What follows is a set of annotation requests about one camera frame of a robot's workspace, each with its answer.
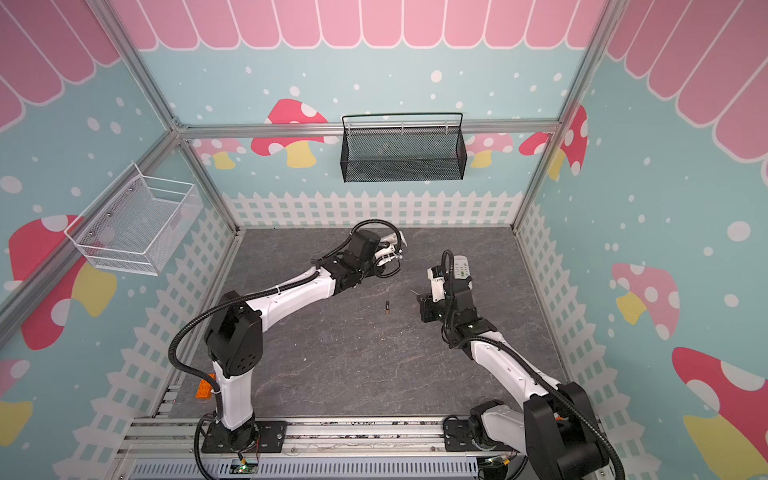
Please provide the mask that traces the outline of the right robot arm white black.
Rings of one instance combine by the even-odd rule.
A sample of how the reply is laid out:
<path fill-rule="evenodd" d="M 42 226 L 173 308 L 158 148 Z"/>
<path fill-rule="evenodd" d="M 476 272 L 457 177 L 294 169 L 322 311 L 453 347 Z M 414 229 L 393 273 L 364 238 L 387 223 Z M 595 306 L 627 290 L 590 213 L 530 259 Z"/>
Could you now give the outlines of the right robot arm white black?
<path fill-rule="evenodd" d="M 422 321 L 440 323 L 447 346 L 486 369 L 519 406 L 513 410 L 487 402 L 477 407 L 468 420 L 476 443 L 518 451 L 541 479 L 582 479 L 606 467 L 614 478 L 626 478 L 586 391 L 533 366 L 478 313 L 467 258 L 446 250 L 427 277 L 431 291 L 418 299 Z"/>

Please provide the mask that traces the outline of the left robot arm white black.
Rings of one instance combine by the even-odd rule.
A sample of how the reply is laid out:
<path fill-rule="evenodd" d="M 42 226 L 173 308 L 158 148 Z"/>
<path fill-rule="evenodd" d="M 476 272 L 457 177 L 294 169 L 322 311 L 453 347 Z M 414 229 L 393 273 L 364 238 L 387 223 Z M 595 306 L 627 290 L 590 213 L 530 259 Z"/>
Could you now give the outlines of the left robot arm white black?
<path fill-rule="evenodd" d="M 254 433 L 251 400 L 252 370 L 263 356 L 264 333 L 278 321 L 316 302 L 357 287 L 368 277 L 389 278 L 386 265 L 399 262 L 406 245 L 392 223 L 368 219 L 356 224 L 331 252 L 311 261 L 300 275 L 268 289 L 227 294 L 219 303 L 191 319 L 171 340 L 167 358 L 177 370 L 211 387 L 216 402 L 212 422 L 226 433 Z M 208 320 L 204 340 L 214 374 L 185 364 L 178 356 L 181 341 Z"/>

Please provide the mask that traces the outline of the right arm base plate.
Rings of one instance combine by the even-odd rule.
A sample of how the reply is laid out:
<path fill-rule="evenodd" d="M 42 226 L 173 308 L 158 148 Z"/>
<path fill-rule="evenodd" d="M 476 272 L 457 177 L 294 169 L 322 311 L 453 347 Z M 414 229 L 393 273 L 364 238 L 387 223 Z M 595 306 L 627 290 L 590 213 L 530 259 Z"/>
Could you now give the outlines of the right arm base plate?
<path fill-rule="evenodd" d="M 487 436 L 474 417 L 450 415 L 442 420 L 444 448 L 447 452 L 516 452 L 515 448 Z"/>

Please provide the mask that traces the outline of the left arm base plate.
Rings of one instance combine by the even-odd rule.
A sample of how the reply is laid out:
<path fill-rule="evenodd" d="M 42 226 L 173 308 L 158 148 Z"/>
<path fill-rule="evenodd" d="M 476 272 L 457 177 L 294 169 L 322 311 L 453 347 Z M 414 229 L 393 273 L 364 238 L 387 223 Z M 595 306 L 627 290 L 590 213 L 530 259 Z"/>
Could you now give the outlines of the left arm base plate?
<path fill-rule="evenodd" d="M 203 436 L 205 454 L 281 453 L 286 439 L 286 421 L 251 419 L 235 430 L 214 422 Z"/>

